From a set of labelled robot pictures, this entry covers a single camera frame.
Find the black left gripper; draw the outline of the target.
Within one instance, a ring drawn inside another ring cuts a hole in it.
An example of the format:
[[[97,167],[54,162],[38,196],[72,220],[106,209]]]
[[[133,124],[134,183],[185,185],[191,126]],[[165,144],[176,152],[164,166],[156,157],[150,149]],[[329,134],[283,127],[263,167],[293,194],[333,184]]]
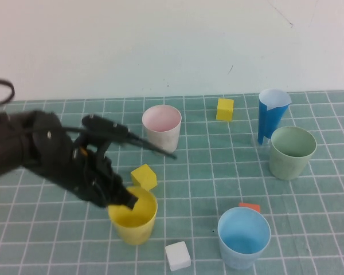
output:
[[[79,199],[99,207],[125,206],[133,210],[138,197],[134,187],[125,187],[105,156],[111,144],[102,137],[79,136],[75,141],[66,135],[68,163],[65,168],[65,189]]]

